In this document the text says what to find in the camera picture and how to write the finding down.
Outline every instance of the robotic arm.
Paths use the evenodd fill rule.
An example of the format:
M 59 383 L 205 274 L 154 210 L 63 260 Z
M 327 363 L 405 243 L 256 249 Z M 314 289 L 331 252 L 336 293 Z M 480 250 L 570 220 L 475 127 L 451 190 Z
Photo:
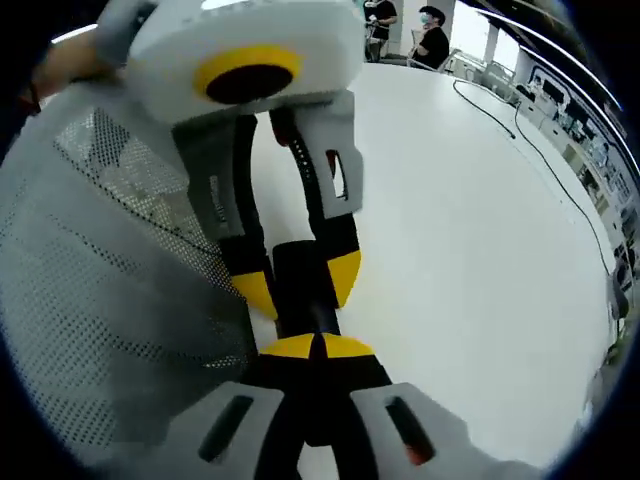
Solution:
M 115 13 L 99 30 L 127 17 Z M 538 478 L 532 467 L 475 448 L 462 420 L 415 387 L 394 385 L 370 347 L 340 335 L 336 310 L 360 265 L 353 213 L 362 206 L 363 162 L 347 90 L 362 64 L 355 5 L 165 0 L 148 13 L 124 22 L 137 32 L 126 84 L 157 122 L 171 126 L 205 235 L 219 244 L 247 302 L 276 320 L 280 340 L 240 381 L 177 416 L 164 444 L 108 473 L 296 478 L 306 442 L 332 446 L 341 478 Z M 278 245 L 273 265 L 251 188 L 261 112 L 293 154 L 315 235 Z M 334 191 L 332 161 L 344 173 L 343 195 Z

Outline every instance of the white table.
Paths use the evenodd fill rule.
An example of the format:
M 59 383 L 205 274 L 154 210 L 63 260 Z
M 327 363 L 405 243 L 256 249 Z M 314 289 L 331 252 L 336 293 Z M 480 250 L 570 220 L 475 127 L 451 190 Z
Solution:
M 605 272 L 589 225 L 535 151 L 452 82 L 365 65 L 352 85 L 365 162 L 356 216 L 363 263 L 340 325 L 376 349 L 394 381 L 466 420 L 476 445 L 543 466 L 565 446 L 608 346 Z M 512 107 L 459 88 L 517 132 Z M 613 268 L 578 179 L 539 131 L 519 123 L 590 216 Z M 265 116 L 253 152 L 267 245 L 312 238 L 295 164 Z M 252 317 L 259 347 L 268 345 L 272 323 Z M 322 458 L 304 453 L 304 478 L 330 478 Z

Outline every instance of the black shirt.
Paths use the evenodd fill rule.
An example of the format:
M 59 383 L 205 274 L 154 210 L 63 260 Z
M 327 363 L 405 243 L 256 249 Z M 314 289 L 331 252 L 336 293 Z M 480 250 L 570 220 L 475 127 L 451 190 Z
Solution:
M 440 27 L 432 28 L 424 34 L 420 46 L 427 50 L 427 55 L 413 54 L 413 59 L 428 67 L 438 68 L 449 56 L 449 39 Z
M 375 15 L 378 20 L 388 20 L 391 17 L 397 17 L 396 7 L 389 0 L 383 0 L 375 7 L 364 7 L 364 18 L 368 22 L 369 17 Z M 376 27 L 371 35 L 373 38 L 381 40 L 389 40 L 389 25 L 386 28 Z

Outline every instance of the gray mesh surface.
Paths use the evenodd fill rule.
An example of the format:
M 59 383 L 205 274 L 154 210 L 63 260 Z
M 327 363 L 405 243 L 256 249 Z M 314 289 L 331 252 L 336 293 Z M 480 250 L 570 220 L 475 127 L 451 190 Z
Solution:
M 255 354 L 186 188 L 168 128 L 117 85 L 58 95 L 0 168 L 0 328 L 84 464 L 160 443 Z

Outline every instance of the yellow ring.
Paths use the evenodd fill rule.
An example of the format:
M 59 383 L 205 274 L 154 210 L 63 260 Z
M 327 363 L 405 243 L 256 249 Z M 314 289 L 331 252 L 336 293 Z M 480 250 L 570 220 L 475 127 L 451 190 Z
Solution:
M 285 68 L 295 79 L 302 69 L 302 58 L 295 52 L 276 45 L 254 45 L 236 48 L 216 55 L 202 63 L 196 70 L 194 86 L 202 95 L 207 87 L 220 75 L 236 68 L 250 65 L 275 65 Z

